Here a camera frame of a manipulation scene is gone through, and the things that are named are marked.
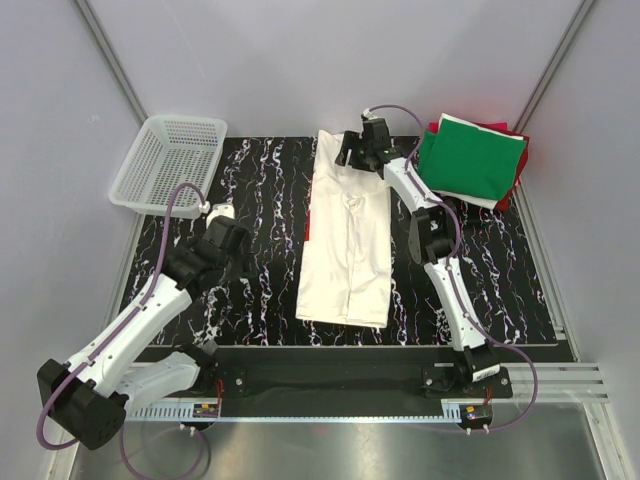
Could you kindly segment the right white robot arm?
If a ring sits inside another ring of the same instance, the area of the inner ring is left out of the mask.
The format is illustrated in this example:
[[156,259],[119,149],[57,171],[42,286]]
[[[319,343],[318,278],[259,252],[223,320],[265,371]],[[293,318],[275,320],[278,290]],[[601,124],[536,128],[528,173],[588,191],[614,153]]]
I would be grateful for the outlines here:
[[409,211],[409,252],[431,280],[444,310],[455,355],[455,387],[463,395],[476,396],[499,373],[500,363],[462,277],[457,258],[461,228],[456,214],[395,148],[385,119],[364,113],[361,120],[360,132],[344,133],[335,164],[377,174]]

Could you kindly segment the white t shirt red print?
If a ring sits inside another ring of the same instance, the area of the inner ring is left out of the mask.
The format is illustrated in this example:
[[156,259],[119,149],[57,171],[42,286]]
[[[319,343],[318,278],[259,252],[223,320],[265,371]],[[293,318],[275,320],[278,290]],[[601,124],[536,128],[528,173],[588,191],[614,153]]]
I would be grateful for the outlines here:
[[343,136],[318,132],[296,317],[384,328],[391,300],[390,188],[339,166]]

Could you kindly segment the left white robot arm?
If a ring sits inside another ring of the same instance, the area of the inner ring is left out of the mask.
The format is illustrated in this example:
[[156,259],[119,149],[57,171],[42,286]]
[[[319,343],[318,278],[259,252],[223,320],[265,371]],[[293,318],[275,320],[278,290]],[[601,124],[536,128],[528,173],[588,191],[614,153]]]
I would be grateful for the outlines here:
[[252,232],[230,203],[212,207],[206,230],[163,252],[161,269],[94,340],[37,372],[41,421],[51,419],[89,450],[108,443],[133,413],[173,393],[218,386],[214,342],[179,345],[136,372],[131,365],[164,327],[210,290],[252,273]]

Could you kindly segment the white plastic mesh basket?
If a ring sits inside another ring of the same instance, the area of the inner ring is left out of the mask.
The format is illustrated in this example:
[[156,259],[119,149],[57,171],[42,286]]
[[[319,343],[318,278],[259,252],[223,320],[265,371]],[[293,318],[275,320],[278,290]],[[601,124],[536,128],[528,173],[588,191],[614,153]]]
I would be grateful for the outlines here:
[[108,198],[112,204],[141,215],[163,216],[174,190],[174,218],[195,219],[202,213],[201,197],[208,195],[228,126],[221,119],[184,115],[155,115],[142,125],[131,145]]

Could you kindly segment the aluminium corner post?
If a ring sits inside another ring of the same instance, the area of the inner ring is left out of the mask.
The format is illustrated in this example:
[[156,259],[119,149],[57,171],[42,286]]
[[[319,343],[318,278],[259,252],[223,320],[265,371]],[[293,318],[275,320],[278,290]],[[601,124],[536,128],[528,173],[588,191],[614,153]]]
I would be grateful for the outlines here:
[[92,2],[87,0],[73,0],[72,3],[78,10],[83,23],[88,28],[91,38],[97,45],[99,53],[106,63],[129,110],[137,123],[142,125],[148,118],[147,111],[139,99]]
[[516,132],[524,132],[599,4],[598,0],[581,0],[579,2],[515,123]]

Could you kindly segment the black marble pattern mat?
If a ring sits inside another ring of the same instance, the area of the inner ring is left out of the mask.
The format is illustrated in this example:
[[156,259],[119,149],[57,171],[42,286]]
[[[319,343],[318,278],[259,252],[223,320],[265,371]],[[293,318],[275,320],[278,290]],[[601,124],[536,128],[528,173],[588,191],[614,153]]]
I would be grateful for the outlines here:
[[442,199],[425,207],[431,232],[452,228],[454,258],[417,261],[417,215],[392,193],[391,293],[382,327],[296,315],[316,153],[312,137],[227,139],[210,187],[253,234],[253,276],[210,289],[153,338],[155,348],[449,346],[492,338],[551,345],[555,327],[518,209],[487,211]]

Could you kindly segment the right aluminium corner post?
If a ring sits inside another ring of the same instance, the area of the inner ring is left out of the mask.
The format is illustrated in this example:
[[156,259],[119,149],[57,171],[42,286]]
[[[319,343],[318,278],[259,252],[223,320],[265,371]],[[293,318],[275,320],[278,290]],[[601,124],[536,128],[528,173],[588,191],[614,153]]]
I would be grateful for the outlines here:
[[515,123],[516,132],[524,132],[599,4],[598,0],[581,0],[579,2]]

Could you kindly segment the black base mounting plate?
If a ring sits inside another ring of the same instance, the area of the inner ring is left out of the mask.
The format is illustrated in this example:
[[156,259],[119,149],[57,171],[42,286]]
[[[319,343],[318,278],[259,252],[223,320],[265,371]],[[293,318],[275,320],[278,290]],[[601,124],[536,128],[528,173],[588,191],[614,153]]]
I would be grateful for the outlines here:
[[378,412],[425,410],[419,404],[481,403],[513,395],[507,371],[480,384],[454,378],[449,347],[241,347],[214,354],[213,374],[196,387],[172,387],[169,398],[221,398],[246,405],[321,405]]

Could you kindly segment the left aluminium corner post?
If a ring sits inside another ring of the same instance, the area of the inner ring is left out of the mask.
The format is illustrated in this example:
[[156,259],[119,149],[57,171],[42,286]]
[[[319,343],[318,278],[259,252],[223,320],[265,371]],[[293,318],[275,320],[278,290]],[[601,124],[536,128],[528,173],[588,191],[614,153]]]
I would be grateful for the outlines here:
[[87,0],[73,0],[72,3],[78,10],[83,23],[88,28],[91,38],[97,45],[99,53],[106,63],[129,110],[137,123],[142,125],[148,118],[147,111],[139,99],[92,2]]

